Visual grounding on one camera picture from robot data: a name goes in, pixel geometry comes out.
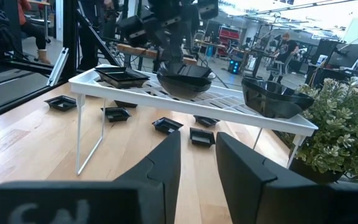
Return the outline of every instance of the chair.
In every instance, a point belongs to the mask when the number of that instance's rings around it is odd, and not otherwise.
[[[276,63],[278,65],[278,68],[274,68],[273,66],[269,66],[266,68],[266,70],[270,71],[270,74],[273,75],[273,77],[274,77],[273,81],[275,81],[276,78],[278,78],[278,77],[283,77],[284,75],[288,74],[288,65],[290,64],[291,59],[294,56],[294,54],[295,53],[291,53],[287,57],[285,62],[275,60],[274,63]]]

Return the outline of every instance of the black metal frame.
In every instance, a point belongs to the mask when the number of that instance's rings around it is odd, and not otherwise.
[[[124,1],[123,16],[127,16],[128,2],[129,2],[128,0]],[[68,52],[67,61],[64,64],[60,81],[55,86],[45,86],[45,88],[42,88],[31,94],[23,96],[22,98],[16,99],[14,101],[6,103],[5,105],[0,106],[0,115],[66,83],[68,79],[74,77],[77,73],[83,72],[76,69],[77,47],[78,47],[76,39],[78,37],[78,26],[77,26],[78,22],[82,26],[87,27],[87,30],[94,34],[94,38],[98,44],[99,49],[102,51],[103,55],[109,61],[109,63],[113,65],[119,65],[116,59],[112,56],[109,49],[103,44],[100,37],[91,28],[87,18],[82,16],[81,13],[78,11],[78,1],[63,1],[63,8],[65,10],[65,13],[63,14],[63,26],[64,26],[63,48],[69,48],[70,50]],[[45,76],[48,77],[53,70],[52,65],[30,62],[30,61],[16,59],[16,58],[10,60],[0,60],[0,65],[21,69],[21,70],[27,70],[35,73],[41,73],[41,74],[45,74]]]

